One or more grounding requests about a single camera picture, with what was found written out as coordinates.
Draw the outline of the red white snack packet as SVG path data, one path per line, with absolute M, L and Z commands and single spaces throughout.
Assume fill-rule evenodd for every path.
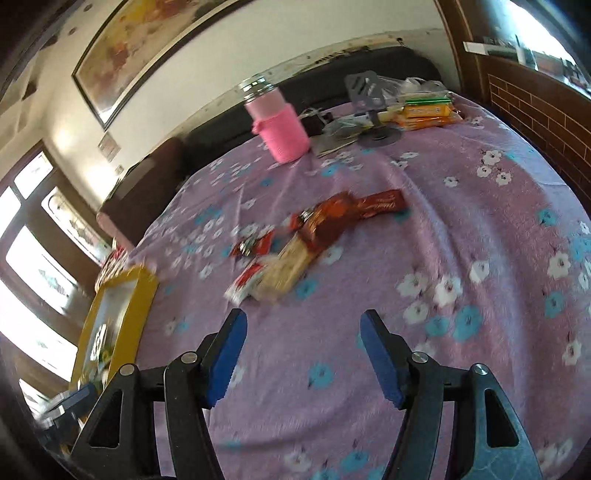
M 228 289 L 224 292 L 224 298 L 228 302 L 238 307 L 242 302 L 249 297 L 250 292 L 253 288 L 259 284 L 260 278 L 262 278 L 266 267 L 273 262 L 273 258 L 270 256 L 263 256 L 256 259 L 252 259 L 246 264 L 245 269 L 242 270 L 235 281 L 233 281 Z

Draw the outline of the beige cracker packet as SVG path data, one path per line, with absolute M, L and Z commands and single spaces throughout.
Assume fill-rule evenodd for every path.
M 294 235 L 280 254 L 263 269 L 252 294 L 257 301 L 274 302 L 290 292 L 315 259 L 300 236 Z

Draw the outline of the red black candy packet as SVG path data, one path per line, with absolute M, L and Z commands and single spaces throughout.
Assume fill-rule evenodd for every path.
M 230 250 L 233 257 L 253 258 L 270 253 L 273 245 L 274 228 L 263 229 L 259 233 L 253 233 L 240 239 Z

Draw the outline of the dark red date snack packet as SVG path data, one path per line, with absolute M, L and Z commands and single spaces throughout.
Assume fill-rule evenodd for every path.
M 307 246 L 320 254 L 341 237 L 358 219 L 358 199 L 348 191 L 335 194 L 315 207 L 290 216 L 288 227 Z

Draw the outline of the dark red slim snack bar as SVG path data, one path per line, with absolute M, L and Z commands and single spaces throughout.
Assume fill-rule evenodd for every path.
M 356 217 L 369 219 L 384 213 L 399 213 L 407 209 L 407 201 L 400 189 L 372 194 L 356 201 Z

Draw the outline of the wooden glass door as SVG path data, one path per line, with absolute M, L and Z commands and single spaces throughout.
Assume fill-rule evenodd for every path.
M 1 332 L 34 412 L 66 391 L 110 239 L 47 147 L 1 178 Z

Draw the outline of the yellow-edged cardboard tray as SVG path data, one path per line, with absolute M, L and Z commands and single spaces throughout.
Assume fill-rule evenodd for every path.
M 78 340 L 71 390 L 88 383 L 102 390 L 120 367 L 135 362 L 157 287 L 156 276 L 143 266 L 100 286 Z

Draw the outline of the purple floral tablecloth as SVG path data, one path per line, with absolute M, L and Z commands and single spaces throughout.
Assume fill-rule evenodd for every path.
M 229 479 L 377 479 L 403 414 L 363 350 L 363 311 L 443 365 L 488 365 L 542 474 L 590 438 L 590 219 L 546 160 L 483 108 L 376 149 L 279 165 L 252 139 L 195 173 L 131 253 L 158 277 L 137 364 L 169 363 L 229 311 L 252 233 L 336 193 L 399 189 L 408 210 L 361 222 L 274 302 L 246 300 L 228 392 L 205 415 Z

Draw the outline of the clear bag of dark seeds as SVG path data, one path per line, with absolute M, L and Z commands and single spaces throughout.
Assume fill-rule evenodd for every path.
M 311 137 L 311 151 L 318 158 L 352 145 L 365 131 L 373 127 L 367 116 L 348 115 L 325 125 L 322 134 Z

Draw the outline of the pink knit-sleeved thermos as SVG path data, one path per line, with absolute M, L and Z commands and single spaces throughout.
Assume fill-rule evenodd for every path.
M 238 85 L 245 109 L 252 117 L 252 134 L 259 136 L 277 163 L 297 161 L 311 148 L 294 106 L 280 88 L 263 75 L 254 75 Z

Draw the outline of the orange cracker packs stack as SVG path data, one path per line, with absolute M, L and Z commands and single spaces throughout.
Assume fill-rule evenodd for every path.
M 447 93 L 406 98 L 393 117 L 393 122 L 406 131 L 442 127 L 462 121 L 452 97 Z

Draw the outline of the black phone stand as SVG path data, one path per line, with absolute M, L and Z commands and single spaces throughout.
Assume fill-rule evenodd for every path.
M 379 114 L 387 111 L 382 82 L 374 71 L 349 74 L 345 77 L 346 90 L 356 114 L 366 114 L 370 128 L 358 137 L 363 148 L 378 148 L 392 145 L 402 137 L 396 125 L 386 124 Z

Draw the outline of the black leather sofa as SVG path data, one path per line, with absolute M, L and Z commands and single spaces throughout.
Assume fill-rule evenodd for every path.
M 279 89 L 298 113 L 308 107 L 331 108 L 349 100 L 346 75 L 368 70 L 402 80 L 408 77 L 442 79 L 435 64 L 411 48 L 394 46 L 371 50 L 363 47 L 283 80 L 279 83 Z M 252 138 L 252 117 L 245 106 L 238 104 L 190 131 L 184 143 L 189 148 L 197 149 L 221 146 L 233 148 L 233 141 L 242 143 L 249 138 Z

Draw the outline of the wooden brick-pattern cabinet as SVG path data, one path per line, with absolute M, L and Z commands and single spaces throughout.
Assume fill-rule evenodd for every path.
M 544 73 L 482 55 L 474 42 L 458 54 L 462 87 L 528 140 L 590 205 L 590 99 Z

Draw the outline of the framed wall painting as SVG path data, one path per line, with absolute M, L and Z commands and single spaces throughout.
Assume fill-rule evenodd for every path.
M 72 77 L 106 130 L 139 87 L 189 40 L 245 1 L 123 1 L 77 62 Z

